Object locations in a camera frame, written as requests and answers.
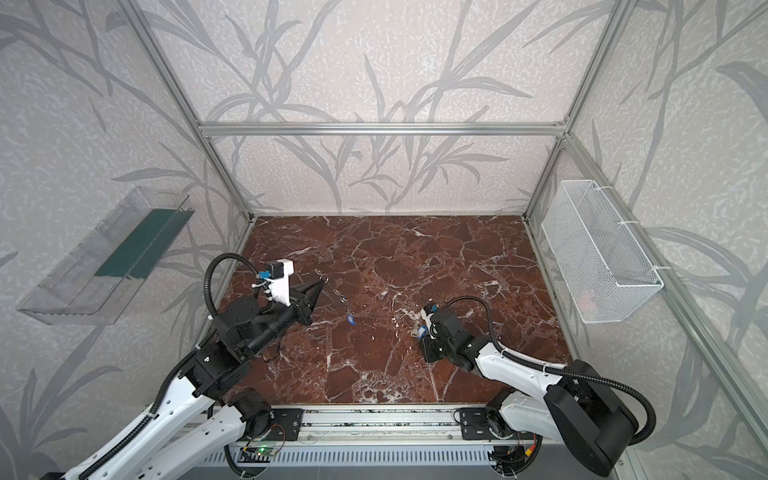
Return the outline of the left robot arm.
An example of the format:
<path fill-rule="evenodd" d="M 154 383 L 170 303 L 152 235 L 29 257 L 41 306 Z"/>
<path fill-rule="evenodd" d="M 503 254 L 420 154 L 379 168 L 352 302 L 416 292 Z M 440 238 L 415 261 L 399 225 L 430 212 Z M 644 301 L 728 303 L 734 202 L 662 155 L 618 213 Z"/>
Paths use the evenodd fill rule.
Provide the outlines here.
<path fill-rule="evenodd" d="M 177 479 L 244 435 L 268 432 L 268 402 L 253 389 L 231 391 L 290 327 L 310 325 L 325 284 L 266 280 L 267 303 L 255 294 L 231 301 L 214 316 L 212 337 L 173 368 L 147 409 L 96 453 L 45 478 Z"/>

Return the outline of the metal key holder plate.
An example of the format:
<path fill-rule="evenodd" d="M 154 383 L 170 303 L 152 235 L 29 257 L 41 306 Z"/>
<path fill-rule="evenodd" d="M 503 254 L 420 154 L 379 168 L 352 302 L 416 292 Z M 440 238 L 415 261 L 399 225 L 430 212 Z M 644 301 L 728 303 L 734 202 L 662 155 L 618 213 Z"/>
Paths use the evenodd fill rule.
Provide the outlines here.
<path fill-rule="evenodd" d="M 343 307 L 344 315 L 348 315 L 350 313 L 350 307 L 347 297 L 332 284 L 328 275 L 322 273 L 318 269 L 315 269 L 314 272 L 318 275 L 319 279 L 325 283 L 325 289 L 330 291 L 330 295 L 333 296 L 335 302 Z"/>

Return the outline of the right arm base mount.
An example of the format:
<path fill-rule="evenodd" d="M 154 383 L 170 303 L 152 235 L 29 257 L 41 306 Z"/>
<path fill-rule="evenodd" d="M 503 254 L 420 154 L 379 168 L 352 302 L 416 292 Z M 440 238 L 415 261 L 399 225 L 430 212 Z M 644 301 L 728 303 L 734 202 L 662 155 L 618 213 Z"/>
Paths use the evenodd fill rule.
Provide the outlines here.
<path fill-rule="evenodd" d="M 534 441 L 537 436 L 530 432 L 511 431 L 495 433 L 484 407 L 458 408 L 453 420 L 459 425 L 461 438 L 465 441 Z"/>

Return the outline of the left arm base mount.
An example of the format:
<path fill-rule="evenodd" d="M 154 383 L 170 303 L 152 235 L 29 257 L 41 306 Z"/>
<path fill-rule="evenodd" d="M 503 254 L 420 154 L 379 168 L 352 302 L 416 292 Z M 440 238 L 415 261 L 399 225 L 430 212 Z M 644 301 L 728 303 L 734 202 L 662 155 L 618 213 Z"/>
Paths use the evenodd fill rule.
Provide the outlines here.
<path fill-rule="evenodd" d="M 301 431 L 304 410 L 301 408 L 276 408 L 270 412 L 268 424 L 258 431 L 259 442 L 296 442 Z"/>

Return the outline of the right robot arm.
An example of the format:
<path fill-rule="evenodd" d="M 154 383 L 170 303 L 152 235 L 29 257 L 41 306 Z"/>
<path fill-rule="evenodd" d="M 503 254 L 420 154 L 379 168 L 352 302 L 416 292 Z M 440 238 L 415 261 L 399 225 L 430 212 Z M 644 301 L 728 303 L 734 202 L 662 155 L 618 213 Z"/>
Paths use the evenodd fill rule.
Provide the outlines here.
<path fill-rule="evenodd" d="M 507 386 L 486 405 L 493 434 L 528 432 L 562 442 L 596 475 L 609 476 L 641 427 L 608 380 L 586 362 L 551 364 L 471 335 L 455 312 L 427 304 L 420 312 L 425 361 L 454 366 Z"/>

